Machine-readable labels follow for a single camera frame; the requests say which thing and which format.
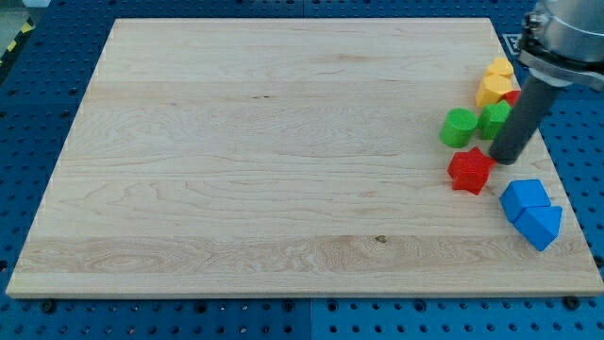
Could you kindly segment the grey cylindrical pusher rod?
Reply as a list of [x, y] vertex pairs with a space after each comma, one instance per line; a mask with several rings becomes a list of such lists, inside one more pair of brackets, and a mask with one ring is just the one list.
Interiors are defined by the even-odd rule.
[[514, 164], [548, 115], [561, 88], [562, 82], [556, 78], [530, 74], [508, 119], [495, 137], [489, 156], [504, 165]]

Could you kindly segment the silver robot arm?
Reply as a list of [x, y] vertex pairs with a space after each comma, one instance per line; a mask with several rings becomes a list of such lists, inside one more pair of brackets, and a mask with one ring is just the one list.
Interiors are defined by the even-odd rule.
[[603, 90], [603, 3], [538, 1], [525, 15], [518, 47], [528, 77], [489, 149], [506, 165], [517, 161], [562, 88]]

